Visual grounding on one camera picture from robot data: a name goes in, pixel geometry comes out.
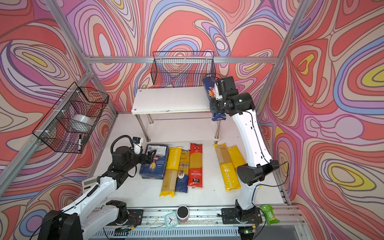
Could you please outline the dark blue Barilla pasta box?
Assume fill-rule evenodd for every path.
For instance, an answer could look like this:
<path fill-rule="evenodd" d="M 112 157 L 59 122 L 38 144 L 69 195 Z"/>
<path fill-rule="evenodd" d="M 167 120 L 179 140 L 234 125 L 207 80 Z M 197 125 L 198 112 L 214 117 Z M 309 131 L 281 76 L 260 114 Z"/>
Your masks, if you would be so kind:
<path fill-rule="evenodd" d="M 142 179 L 163 180 L 169 155 L 169 146 L 149 144 L 146 147 L 146 154 L 152 150 L 156 150 L 154 160 L 151 164 L 141 165 L 140 176 Z"/>

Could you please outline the blue Barilla spaghetti pack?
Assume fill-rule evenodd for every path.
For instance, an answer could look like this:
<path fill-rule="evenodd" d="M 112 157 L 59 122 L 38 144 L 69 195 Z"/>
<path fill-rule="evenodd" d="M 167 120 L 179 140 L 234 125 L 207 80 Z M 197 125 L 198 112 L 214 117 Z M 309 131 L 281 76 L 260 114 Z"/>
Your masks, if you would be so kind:
<path fill-rule="evenodd" d="M 213 115 L 212 121 L 225 121 L 226 114 L 224 113 L 224 110 L 222 110 L 219 106 L 219 103 L 223 97 L 219 95 L 219 91 L 217 90 L 216 78 L 203 78 L 203 84 L 209 99 L 210 111 Z"/>

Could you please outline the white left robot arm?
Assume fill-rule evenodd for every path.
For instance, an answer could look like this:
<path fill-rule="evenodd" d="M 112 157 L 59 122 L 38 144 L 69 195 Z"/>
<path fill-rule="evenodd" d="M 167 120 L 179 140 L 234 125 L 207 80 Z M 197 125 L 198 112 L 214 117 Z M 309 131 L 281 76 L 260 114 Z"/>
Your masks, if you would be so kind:
<path fill-rule="evenodd" d="M 136 154 L 133 147 L 118 147 L 112 152 L 108 170 L 97 177 L 96 184 L 77 200 L 59 211 L 50 211 L 39 228 L 39 240 L 88 240 L 108 224 L 118 226 L 129 222 L 127 204 L 111 200 L 97 213 L 93 210 L 124 181 L 138 164 L 152 164 L 156 150 Z"/>

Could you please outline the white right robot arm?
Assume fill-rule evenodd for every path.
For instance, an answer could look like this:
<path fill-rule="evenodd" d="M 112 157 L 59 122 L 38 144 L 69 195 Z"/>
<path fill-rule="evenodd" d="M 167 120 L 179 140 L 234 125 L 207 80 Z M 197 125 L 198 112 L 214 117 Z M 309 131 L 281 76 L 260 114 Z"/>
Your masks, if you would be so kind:
<path fill-rule="evenodd" d="M 237 168 L 242 187 L 235 202 L 236 217 L 240 221 L 257 214 L 254 197 L 266 176 L 276 171 L 280 163 L 273 160 L 263 140 L 257 121 L 254 101 L 249 93 L 239 93 L 233 77 L 203 79 L 210 111 L 216 116 L 226 114 L 233 119 L 246 150 L 246 163 Z"/>

